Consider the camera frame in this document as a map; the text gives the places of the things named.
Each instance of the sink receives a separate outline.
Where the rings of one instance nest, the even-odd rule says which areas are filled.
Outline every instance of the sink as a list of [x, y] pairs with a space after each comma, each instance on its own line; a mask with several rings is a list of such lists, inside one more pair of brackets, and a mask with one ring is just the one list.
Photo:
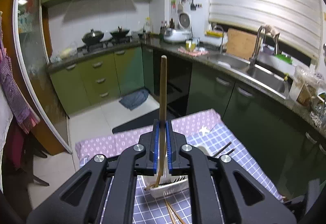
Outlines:
[[284, 81], [280, 76], [263, 68], [258, 68], [257, 66], [249, 68], [246, 73], [257, 81], [269, 86], [276, 92], [281, 94], [285, 93]]
[[209, 60], [213, 60], [217, 62], [218, 64], [224, 67], [228, 67], [229, 65], [232, 69], [236, 69], [236, 70], [244, 69], [249, 65], [248, 61], [232, 55], [214, 54], [214, 55], [207, 56], [207, 58]]

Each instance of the wooden cutting board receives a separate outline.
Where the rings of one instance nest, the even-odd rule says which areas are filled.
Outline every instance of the wooden cutting board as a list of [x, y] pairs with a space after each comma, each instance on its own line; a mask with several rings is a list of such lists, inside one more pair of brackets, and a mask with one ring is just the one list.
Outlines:
[[226, 53], [249, 60], [254, 52], [256, 35], [229, 28]]

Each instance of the white appliance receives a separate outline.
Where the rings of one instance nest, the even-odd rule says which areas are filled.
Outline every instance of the white appliance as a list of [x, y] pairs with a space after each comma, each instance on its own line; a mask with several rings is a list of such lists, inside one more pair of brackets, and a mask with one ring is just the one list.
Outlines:
[[178, 20], [180, 29], [167, 28], [165, 30], [163, 39], [166, 42], [185, 42], [192, 38], [190, 16], [185, 12], [181, 12]]

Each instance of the blue checkered tablecloth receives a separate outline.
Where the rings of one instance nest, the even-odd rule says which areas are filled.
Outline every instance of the blue checkered tablecloth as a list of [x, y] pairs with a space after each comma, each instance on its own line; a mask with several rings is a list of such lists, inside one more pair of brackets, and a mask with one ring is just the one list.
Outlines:
[[[231, 149], [235, 150], [230, 156], [244, 169], [246, 169], [258, 182], [260, 182], [276, 199], [281, 200], [281, 195], [278, 193], [275, 185], [266, 176], [254, 158], [249, 154], [247, 149], [242, 143], [232, 134], [232, 132], [220, 122], [214, 126], [214, 128], [208, 132], [201, 130], [194, 136], [188, 136], [187, 142], [190, 145], [197, 146], [202, 145], [211, 154], [216, 153], [230, 141], [232, 144], [227, 147], [220, 155], [226, 154]], [[80, 167], [85, 165], [88, 161], [87, 157], [84, 157], [80, 161]], [[164, 199], [155, 199], [149, 191], [144, 191], [145, 184], [141, 176], [137, 177], [134, 212], [133, 212], [133, 223], [135, 224], [167, 224], [172, 223], [167, 208], [165, 206]], [[178, 215], [187, 224], [191, 224], [191, 207], [190, 207], [190, 195], [189, 190], [184, 190], [180, 193], [173, 194], [166, 198], [172, 207], [176, 210]], [[105, 212], [105, 207], [102, 212], [102, 218]]]

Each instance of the cabinet handle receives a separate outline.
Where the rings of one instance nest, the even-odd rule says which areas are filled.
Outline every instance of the cabinet handle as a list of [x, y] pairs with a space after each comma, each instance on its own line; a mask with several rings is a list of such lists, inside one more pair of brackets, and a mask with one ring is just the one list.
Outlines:
[[237, 90], [240, 94], [242, 94], [245, 97], [253, 97], [253, 95], [251, 93], [248, 93], [247, 91], [241, 89], [240, 87], [237, 87]]
[[117, 51], [116, 53], [115, 53], [115, 55], [123, 55], [123, 54], [125, 54], [125, 50], [122, 50], [122, 51]]
[[70, 65], [66, 68], [67, 71], [72, 70], [73, 68], [76, 67], [76, 64]]
[[319, 149], [322, 151], [323, 154], [326, 155], [326, 150], [323, 148], [321, 144], [319, 144]]
[[97, 63], [94, 63], [94, 64], [93, 64], [93, 68], [98, 68], [98, 67], [101, 67], [101, 66], [102, 66], [102, 64], [103, 64], [103, 62], [102, 62], [102, 61], [100, 61], [100, 62], [97, 62]]
[[305, 135], [306, 135], [306, 138], [307, 138], [307, 139], [308, 139], [312, 144], [316, 144], [316, 143], [317, 143], [317, 141], [314, 140], [314, 139], [309, 135], [308, 132], [306, 132]]
[[102, 78], [102, 79], [97, 79], [95, 82], [97, 82], [98, 84], [104, 83], [106, 80], [106, 78]]
[[106, 97], [106, 96], [108, 96], [109, 95], [109, 92], [106, 92], [106, 93], [104, 93], [104, 94], [100, 94], [100, 97]]
[[224, 80], [222, 80], [221, 78], [215, 77], [215, 80], [216, 80], [219, 84], [221, 84], [221, 85], [223, 85], [223, 86], [230, 86], [230, 83], [229, 83], [229, 82], [224, 81]]

